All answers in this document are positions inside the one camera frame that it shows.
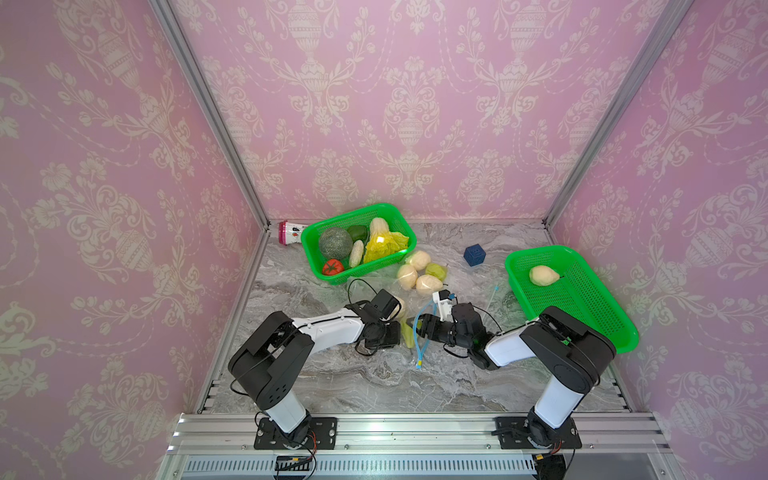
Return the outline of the clear zip-top bag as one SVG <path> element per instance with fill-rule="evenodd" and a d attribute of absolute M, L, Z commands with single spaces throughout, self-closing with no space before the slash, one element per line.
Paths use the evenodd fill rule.
<path fill-rule="evenodd" d="M 416 365 L 418 367 L 423 365 L 426 349 L 429 344 L 439 343 L 437 341 L 421 338 L 416 334 L 416 320 L 420 315 L 432 314 L 436 316 L 437 311 L 435 305 L 432 302 L 432 299 L 424 307 L 422 307 L 421 310 L 419 310 L 415 315 L 411 317 L 406 317 L 404 315 L 404 302 L 395 298 L 394 295 L 386 290 L 375 291 L 374 297 L 371 300 L 358 300 L 350 302 L 348 307 L 353 312 L 355 312 L 363 322 L 363 330 L 361 336 L 354 342 L 355 351 L 360 355 L 370 357 L 381 350 L 385 350 L 368 350 L 365 348 L 365 326 L 379 321 L 397 321 L 400 323 L 400 325 L 403 321 L 406 321 L 413 328 L 415 342 L 413 350 L 416 352 Z M 480 345 L 480 341 L 486 334 L 481 317 L 477 314 L 471 305 L 459 303 L 458 298 L 455 295 L 454 305 L 452 308 L 452 318 L 449 321 L 453 321 L 455 323 L 456 344 L 440 344 L 443 345 L 443 349 L 448 354 L 454 357 L 469 357 L 470 352 Z"/>

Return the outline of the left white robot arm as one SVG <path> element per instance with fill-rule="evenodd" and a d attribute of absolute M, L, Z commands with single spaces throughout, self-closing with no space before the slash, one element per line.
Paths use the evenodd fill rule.
<path fill-rule="evenodd" d="M 315 419 L 293 392 L 293 386 L 310 356 L 339 345 L 351 345 L 363 357 L 400 343 L 401 324 L 396 316 L 402 302 L 386 290 L 370 300 L 345 305 L 331 314 L 312 318 L 291 318 L 275 311 L 259 325 L 230 358 L 228 371 L 233 376 L 231 389 L 249 397 L 262 418 L 254 447 L 297 449 L 334 440 L 317 434 L 316 426 L 334 427 L 328 420 Z"/>

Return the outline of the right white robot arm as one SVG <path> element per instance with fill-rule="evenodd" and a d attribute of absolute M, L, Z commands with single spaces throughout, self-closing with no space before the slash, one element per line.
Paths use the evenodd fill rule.
<path fill-rule="evenodd" d="M 452 307 L 448 320 L 420 314 L 407 320 L 414 333 L 460 347 L 465 357 L 493 371 L 529 358 L 537 359 L 550 378 L 518 430 L 535 448 L 556 450 L 566 441 L 573 411 L 602 379 L 617 355 L 613 342 L 564 310 L 550 306 L 533 321 L 506 332 L 490 333 L 471 303 Z"/>

